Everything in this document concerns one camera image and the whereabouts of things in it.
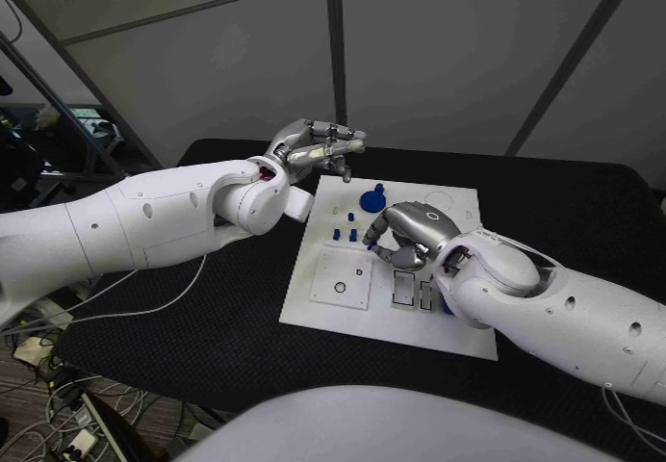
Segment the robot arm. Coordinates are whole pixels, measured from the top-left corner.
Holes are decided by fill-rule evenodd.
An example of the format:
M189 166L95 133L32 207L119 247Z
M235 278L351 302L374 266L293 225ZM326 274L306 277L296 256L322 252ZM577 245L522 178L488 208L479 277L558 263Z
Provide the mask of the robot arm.
M365 146L364 132L339 127L341 140L332 127L297 120L264 156L152 171L81 200L0 215L0 326L39 297L97 274L186 262L266 234L283 214L304 221L315 198L292 183L313 167L352 178L345 154Z
M377 244L390 228L395 252ZM420 203L385 209L364 243L404 270L431 260L446 303L469 326L496 328L564 372L666 405L666 307L655 300L555 261L539 267L529 247L483 228L462 234Z

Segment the black cloth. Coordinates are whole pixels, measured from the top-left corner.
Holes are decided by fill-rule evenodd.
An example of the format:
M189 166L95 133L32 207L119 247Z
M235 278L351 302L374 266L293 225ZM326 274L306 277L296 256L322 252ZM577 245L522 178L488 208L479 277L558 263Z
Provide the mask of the black cloth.
M261 141L201 140L183 165L244 159ZM666 301L666 220L629 167L368 148L356 177L475 188L485 226L565 266ZM302 183L312 193L317 175ZM131 386L241 411L316 386L384 385L460 399L573 436L626 460L656 460L609 413L600 388L560 372L499 335L499 361L279 323L306 225L283 218L261 237L208 256L192 292L159 315L74 324L55 354ZM78 316L160 306L189 284L201 259L142 271ZM100 287L119 280L104 276ZM666 433L666 409L626 405Z

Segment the metal pole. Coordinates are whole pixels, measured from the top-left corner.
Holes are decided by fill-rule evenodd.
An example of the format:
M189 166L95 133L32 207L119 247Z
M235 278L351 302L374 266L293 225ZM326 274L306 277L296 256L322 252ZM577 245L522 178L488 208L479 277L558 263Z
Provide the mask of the metal pole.
M38 91L42 93L49 103L52 103L54 107L58 109L61 116L68 119L70 123L72 124L74 130L80 133L84 141L87 142L87 145L91 147L93 152L100 156L104 164L107 164L107 166L111 168L111 171L117 175L126 175L126 172L123 171L121 166L116 162L116 159L110 156L110 154L104 150L104 147L98 144L93 136L93 133L88 131L88 128L81 123L81 120L77 118L65 103L61 101L57 93L54 92L48 83L44 81L31 63L25 59L23 55L20 54L15 46L10 44L10 41L8 40L8 37L2 32L0 49L3 50L5 54L8 55L8 58L15 63L15 66L23 73L25 78L35 86Z

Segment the blue cap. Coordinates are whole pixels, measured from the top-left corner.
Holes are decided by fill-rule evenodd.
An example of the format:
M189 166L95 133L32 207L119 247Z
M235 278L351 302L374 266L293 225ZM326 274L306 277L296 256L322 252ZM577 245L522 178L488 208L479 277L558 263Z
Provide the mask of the blue cap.
M361 196L361 208L371 214L382 212L387 207L387 198L385 198L385 185L378 183L375 191L368 191Z

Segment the black table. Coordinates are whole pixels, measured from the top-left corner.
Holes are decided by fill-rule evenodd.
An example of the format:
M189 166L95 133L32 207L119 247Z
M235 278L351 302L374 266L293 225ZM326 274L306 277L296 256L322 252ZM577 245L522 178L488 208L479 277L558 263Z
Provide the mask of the black table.
M182 165L261 154L261 141L201 140ZM369 148L353 175L476 188L485 226L568 267L666 300L666 219L629 168ZM317 175L302 183L312 193ZM588 385L499 335L499 362L279 323L304 224L283 218L261 237L208 257L192 292L159 315L74 324L55 354L129 385L228 411L296 390L372 384L486 406L620 458L656 459ZM201 260L142 271L78 315L137 311L181 293ZM103 277L100 288L120 278ZM666 409L626 400L639 424L666 433Z

